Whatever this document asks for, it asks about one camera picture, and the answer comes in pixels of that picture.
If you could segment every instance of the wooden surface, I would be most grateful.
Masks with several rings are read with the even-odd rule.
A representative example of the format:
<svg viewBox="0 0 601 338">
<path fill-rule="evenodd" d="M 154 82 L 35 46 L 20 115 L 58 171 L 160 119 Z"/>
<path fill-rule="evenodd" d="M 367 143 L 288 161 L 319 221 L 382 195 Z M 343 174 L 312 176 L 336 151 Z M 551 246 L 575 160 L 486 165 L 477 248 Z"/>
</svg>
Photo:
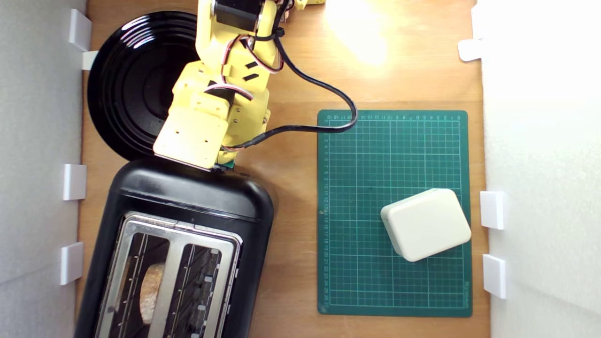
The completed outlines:
<svg viewBox="0 0 601 338">
<path fill-rule="evenodd" d="M 469 157 L 474 257 L 474 315 L 457 318 L 324 316 L 317 312 L 316 143 L 314 134 L 287 133 L 242 152 L 238 166 L 275 185 L 280 208 L 273 225 L 251 337 L 488 337 L 489 297 L 482 287 L 480 226 L 484 189 L 482 90 L 478 62 L 464 64 L 457 42 L 471 38 L 474 0 L 328 0 L 294 12 L 283 38 L 298 67 L 329 82 L 359 109 L 464 109 Z M 196 12 L 193 0 L 89 0 L 92 48 L 125 22 L 156 10 Z M 335 96 L 289 70 L 272 76 L 270 127 L 315 124 L 320 109 L 345 108 Z M 80 209 L 84 275 L 94 249 L 109 184 L 125 160 L 100 139 L 84 111 L 82 161 L 88 197 Z M 85 279 L 79 281 L 79 296 Z"/>
</svg>

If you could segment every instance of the grid lines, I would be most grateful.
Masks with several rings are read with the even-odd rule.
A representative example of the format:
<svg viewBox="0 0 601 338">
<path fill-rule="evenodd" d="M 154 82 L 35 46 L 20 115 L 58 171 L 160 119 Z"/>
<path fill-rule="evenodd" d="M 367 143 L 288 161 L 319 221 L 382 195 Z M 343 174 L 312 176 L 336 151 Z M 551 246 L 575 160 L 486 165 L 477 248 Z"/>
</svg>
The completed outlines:
<svg viewBox="0 0 601 338">
<path fill-rule="evenodd" d="M 322 111 L 319 124 L 349 117 Z M 353 129 L 319 135 L 321 313 L 471 315 L 471 243 L 411 263 L 380 219 L 384 205 L 449 188 L 469 220 L 467 146 L 463 111 L 362 111 Z"/>
</svg>

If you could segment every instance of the robotic arm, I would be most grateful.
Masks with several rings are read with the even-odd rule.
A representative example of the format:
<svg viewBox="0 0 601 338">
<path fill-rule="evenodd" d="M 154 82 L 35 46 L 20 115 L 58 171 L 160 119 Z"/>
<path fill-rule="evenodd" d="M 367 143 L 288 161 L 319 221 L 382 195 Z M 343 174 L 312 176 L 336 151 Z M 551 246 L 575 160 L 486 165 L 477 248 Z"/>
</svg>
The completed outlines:
<svg viewBox="0 0 601 338">
<path fill-rule="evenodd" d="M 154 143 L 157 156 L 203 170 L 232 163 L 237 153 L 286 131 L 343 132 L 357 110 L 342 91 L 297 69 L 286 54 L 279 23 L 307 0 L 199 0 L 196 50 L 173 87 L 169 115 Z M 267 131 L 267 82 L 287 64 L 305 80 L 339 95 L 352 119 L 339 127 L 281 126 Z"/>
</svg>

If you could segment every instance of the white clip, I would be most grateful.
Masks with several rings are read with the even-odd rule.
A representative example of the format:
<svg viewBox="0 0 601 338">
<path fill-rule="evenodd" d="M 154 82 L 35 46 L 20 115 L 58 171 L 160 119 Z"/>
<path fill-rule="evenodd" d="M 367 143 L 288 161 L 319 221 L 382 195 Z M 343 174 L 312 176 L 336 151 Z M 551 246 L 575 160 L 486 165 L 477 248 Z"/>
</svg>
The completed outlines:
<svg viewBox="0 0 601 338">
<path fill-rule="evenodd" d="M 472 38 L 459 41 L 457 48 L 459 58 L 463 62 L 470 62 L 482 57 L 483 42 L 486 35 L 485 10 L 482 4 L 472 7 Z"/>
</svg>

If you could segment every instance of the white wall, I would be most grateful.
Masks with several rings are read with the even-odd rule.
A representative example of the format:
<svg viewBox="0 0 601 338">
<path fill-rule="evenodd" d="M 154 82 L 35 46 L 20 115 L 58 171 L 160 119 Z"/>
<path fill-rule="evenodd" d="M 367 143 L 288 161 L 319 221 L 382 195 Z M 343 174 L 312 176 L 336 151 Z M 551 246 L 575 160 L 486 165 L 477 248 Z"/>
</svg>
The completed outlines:
<svg viewBox="0 0 601 338">
<path fill-rule="evenodd" d="M 487 189 L 507 194 L 492 337 L 601 337 L 598 1 L 480 0 Z"/>
<path fill-rule="evenodd" d="M 75 285 L 60 248 L 77 241 L 63 164 L 81 158 L 81 52 L 69 11 L 85 0 L 0 0 L 0 337 L 70 337 Z"/>
</svg>

